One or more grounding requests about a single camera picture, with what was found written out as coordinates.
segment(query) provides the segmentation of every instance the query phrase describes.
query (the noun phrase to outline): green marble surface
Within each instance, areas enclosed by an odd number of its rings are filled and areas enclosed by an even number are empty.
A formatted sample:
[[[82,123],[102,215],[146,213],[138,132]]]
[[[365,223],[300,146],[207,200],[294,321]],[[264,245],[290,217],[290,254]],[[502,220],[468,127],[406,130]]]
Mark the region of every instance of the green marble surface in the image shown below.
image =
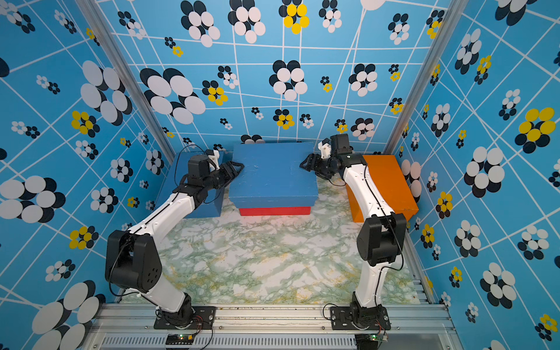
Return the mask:
[[[164,275],[197,304],[350,303],[362,268],[362,224],[352,222],[345,187],[321,179],[318,186],[307,216],[242,217],[226,190],[219,218],[184,219],[165,237]],[[419,304],[406,266],[388,271],[382,302]]]

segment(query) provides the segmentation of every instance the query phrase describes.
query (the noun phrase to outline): metal bar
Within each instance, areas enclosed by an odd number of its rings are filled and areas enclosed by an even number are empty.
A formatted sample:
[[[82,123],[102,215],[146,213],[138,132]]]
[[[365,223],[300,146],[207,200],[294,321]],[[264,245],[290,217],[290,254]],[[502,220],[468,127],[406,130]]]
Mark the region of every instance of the metal bar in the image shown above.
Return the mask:
[[[433,68],[437,64],[441,54],[444,52],[444,49],[451,39],[451,35],[453,34],[455,27],[457,27],[457,23],[459,22],[461,14],[468,2],[469,0],[453,0],[449,5],[447,13],[445,14],[445,21],[443,21],[443,24],[437,33],[437,37],[433,41],[432,47],[428,50],[428,54],[426,55],[426,58],[422,63],[422,67],[420,68],[420,72],[416,76],[416,80],[412,85],[410,95],[408,96],[408,100],[406,101],[404,109],[400,114],[400,118],[397,120],[397,123],[393,128],[393,132],[391,133],[391,137],[389,137],[389,141],[383,149],[383,154],[392,155],[395,151],[395,148],[399,143],[400,134],[404,129],[404,126],[414,114],[414,108],[420,102],[424,89],[430,80]]]
[[[148,130],[161,147],[161,152],[169,162],[173,163],[175,151],[167,141],[167,138],[161,132],[161,125],[157,121],[156,116],[152,112],[152,108],[144,97],[144,93],[136,83],[136,78],[130,70],[127,61],[122,55],[122,51],[117,46],[111,31],[107,27],[107,23],[102,18],[101,10],[95,0],[76,0],[76,4],[82,11],[87,23],[92,28],[95,36],[99,40],[103,51],[109,58],[109,61],[115,68],[117,74],[127,88],[130,98],[138,108],[138,114],[142,117]]]

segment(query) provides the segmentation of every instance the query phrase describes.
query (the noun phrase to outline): black cable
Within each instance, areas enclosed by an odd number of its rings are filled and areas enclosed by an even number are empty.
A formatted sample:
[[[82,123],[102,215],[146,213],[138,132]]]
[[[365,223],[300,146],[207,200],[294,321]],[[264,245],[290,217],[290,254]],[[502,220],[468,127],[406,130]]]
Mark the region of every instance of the black cable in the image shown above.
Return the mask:
[[[210,336],[210,340],[208,341],[208,343],[203,348],[200,349],[200,350],[204,350],[204,349],[206,349],[206,347],[208,345],[210,345],[210,343],[212,342],[212,338],[214,338],[214,327],[212,327],[212,325],[210,323],[206,322],[206,321],[200,321],[200,322],[206,323],[207,325],[209,325],[210,330],[212,331],[212,335]]]
[[[381,212],[383,213],[383,215],[386,217],[387,214],[385,214],[385,212],[383,211],[383,208],[382,208],[382,206],[381,206],[381,203],[379,203],[379,200],[378,200],[377,197],[375,196],[374,191],[371,189],[370,185],[367,183],[366,174],[367,174],[367,165],[366,165],[366,168],[365,168],[365,170],[364,170],[364,172],[363,172],[363,180],[366,182],[367,188],[370,190],[371,195],[374,196],[375,201],[377,202],[377,205],[379,205],[379,210],[381,210]],[[393,230],[393,227],[391,226],[391,223],[389,222],[389,224],[388,224],[387,226],[389,227],[389,229],[391,229],[391,232],[393,233],[393,236],[395,237],[396,245],[399,247],[400,253],[401,253],[401,255],[402,255],[402,253],[403,253],[403,248],[402,248],[402,247],[400,246],[400,244],[399,244],[399,240],[398,240],[397,237],[396,237],[395,231]],[[383,269],[385,269],[385,268],[389,268],[389,269],[395,270],[395,271],[401,271],[401,270],[403,269],[403,267],[404,267],[404,258],[402,258],[402,260],[403,260],[403,263],[400,265],[400,268],[398,268],[398,269],[395,269],[395,268],[390,267],[390,266],[383,266],[383,267],[379,270],[379,276],[380,276],[380,278],[377,280],[377,286],[375,286],[375,293],[374,293],[374,302],[375,302],[375,305],[377,305],[377,289],[379,288],[379,284],[380,284],[380,282],[381,282],[381,272],[382,272]]]
[[[175,186],[177,186],[177,187],[179,187],[179,184],[177,183],[177,165],[179,165],[179,159],[181,159],[181,153],[185,150],[185,148],[190,147],[190,146],[197,146],[200,149],[200,151],[202,153],[204,153],[204,150],[197,144],[187,145],[187,146],[183,147],[182,150],[179,151],[179,155],[177,156],[177,163],[175,163],[175,172],[173,173],[173,181],[175,182]]]
[[[116,297],[124,297],[126,295],[130,295],[130,294],[137,294],[138,292],[130,292],[130,293],[125,293],[125,294],[116,294],[115,292],[113,292],[113,289],[111,288],[111,279],[113,277],[113,270],[115,269],[116,266],[116,262],[119,261],[120,255],[123,253],[124,248],[127,246],[128,242],[130,241],[130,238],[132,238],[132,236],[129,236],[127,241],[123,244],[122,247],[120,247],[119,250],[119,254],[116,256],[115,262],[113,263],[113,267],[111,267],[111,272],[109,273],[109,291],[111,292],[111,294],[113,294]]]
[[[333,185],[333,186],[339,186],[339,187],[344,187],[344,186],[346,186],[346,181],[344,182],[344,185],[337,185],[337,184],[333,184],[333,183],[330,181],[330,179],[327,178],[327,180],[329,180],[330,184]]]
[[[331,303],[331,302],[330,302],[330,303],[327,303],[327,304],[325,304],[325,306],[323,306],[323,318],[324,318],[325,320],[332,321],[333,319],[328,319],[328,318],[326,318],[326,316],[325,316],[325,308],[326,308],[327,305],[334,305],[334,306],[336,306],[336,307],[339,307],[339,306],[336,305],[336,304],[333,304],[333,303]]]

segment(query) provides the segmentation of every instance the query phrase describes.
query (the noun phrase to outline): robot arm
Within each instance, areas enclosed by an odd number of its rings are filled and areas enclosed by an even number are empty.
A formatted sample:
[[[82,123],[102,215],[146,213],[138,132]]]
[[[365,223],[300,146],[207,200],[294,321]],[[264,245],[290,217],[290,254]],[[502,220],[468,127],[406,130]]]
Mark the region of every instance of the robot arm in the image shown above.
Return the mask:
[[[353,153],[347,134],[334,135],[319,143],[321,155],[310,154],[300,167],[315,171],[322,179],[336,172],[356,196],[364,224],[358,234],[357,247],[363,260],[360,283],[352,296],[351,313],[355,325],[368,327],[380,323],[390,329],[386,310],[381,306],[380,293],[388,269],[403,264],[406,219],[395,214],[385,202],[367,169],[363,156]]]
[[[130,229],[114,231],[107,241],[105,279],[109,285],[137,291],[178,328],[193,319],[191,299],[161,275],[158,247],[179,221],[205,201],[208,191],[228,186],[244,167],[231,161],[220,166],[218,158],[219,153],[211,150],[191,157],[188,174],[165,203]]]

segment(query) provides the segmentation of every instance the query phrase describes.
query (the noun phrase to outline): wallpaper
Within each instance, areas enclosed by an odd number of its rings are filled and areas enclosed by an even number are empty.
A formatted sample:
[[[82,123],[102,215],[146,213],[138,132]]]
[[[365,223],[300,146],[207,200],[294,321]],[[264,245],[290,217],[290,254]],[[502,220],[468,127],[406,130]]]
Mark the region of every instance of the wallpaper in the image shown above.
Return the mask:
[[[0,349],[75,349],[114,300],[107,237],[153,210],[167,163],[72,0],[0,15]]]
[[[560,348],[560,3],[470,0],[395,150],[466,350]]]
[[[373,153],[450,0],[97,3],[175,151],[348,133]]]

